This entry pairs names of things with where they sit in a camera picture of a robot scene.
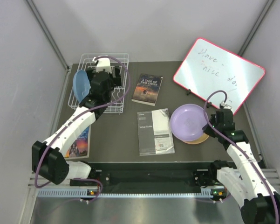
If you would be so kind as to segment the yellow plate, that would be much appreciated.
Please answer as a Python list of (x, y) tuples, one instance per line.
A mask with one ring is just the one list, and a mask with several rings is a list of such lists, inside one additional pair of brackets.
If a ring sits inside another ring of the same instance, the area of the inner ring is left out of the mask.
[(200, 138), (198, 138), (196, 140), (192, 140), (192, 141), (184, 141), (184, 143), (191, 144), (191, 145), (196, 145), (196, 144), (200, 144), (202, 142), (205, 142), (208, 138), (209, 138), (209, 135), (204, 133)]

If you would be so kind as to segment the purple plate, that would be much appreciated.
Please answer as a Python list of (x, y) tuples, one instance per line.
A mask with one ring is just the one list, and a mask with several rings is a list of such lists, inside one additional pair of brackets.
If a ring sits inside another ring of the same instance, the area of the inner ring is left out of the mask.
[(202, 128), (207, 125), (204, 110), (196, 104), (185, 104), (178, 107), (170, 118), (173, 135), (182, 141), (194, 141), (204, 134)]

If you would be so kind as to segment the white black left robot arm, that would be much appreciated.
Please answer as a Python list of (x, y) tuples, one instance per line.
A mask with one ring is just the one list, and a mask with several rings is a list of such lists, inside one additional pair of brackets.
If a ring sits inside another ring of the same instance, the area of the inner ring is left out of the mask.
[(113, 104), (112, 92), (122, 85), (120, 67), (78, 70), (73, 89), (84, 90), (85, 96), (72, 116), (54, 134), (32, 145), (32, 171), (49, 183), (60, 184), (66, 179), (80, 178), (86, 185), (96, 181), (96, 173), (83, 162), (66, 161), (67, 151), (82, 132), (96, 122)]

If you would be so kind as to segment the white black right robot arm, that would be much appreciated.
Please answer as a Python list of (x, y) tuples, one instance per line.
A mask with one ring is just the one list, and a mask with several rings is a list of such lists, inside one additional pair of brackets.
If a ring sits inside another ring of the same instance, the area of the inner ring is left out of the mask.
[(247, 136), (235, 130), (230, 109), (218, 109), (210, 118), (204, 114), (207, 125), (203, 132), (217, 138), (232, 158), (236, 168), (226, 161), (214, 161), (208, 168), (212, 184), (223, 184), (236, 200), (245, 224), (280, 224), (280, 194), (261, 171)]

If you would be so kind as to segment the blue plate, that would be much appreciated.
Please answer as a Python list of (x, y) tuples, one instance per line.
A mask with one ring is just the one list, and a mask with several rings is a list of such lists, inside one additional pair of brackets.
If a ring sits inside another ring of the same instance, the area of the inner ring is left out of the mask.
[(78, 70), (73, 78), (73, 92), (79, 103), (89, 94), (90, 88), (87, 72)]

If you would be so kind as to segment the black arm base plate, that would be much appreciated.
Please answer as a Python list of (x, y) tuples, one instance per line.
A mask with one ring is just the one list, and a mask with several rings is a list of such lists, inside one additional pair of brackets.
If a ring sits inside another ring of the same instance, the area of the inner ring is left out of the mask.
[(103, 184), (104, 193), (196, 191), (218, 182), (209, 162), (91, 163), (89, 178)]

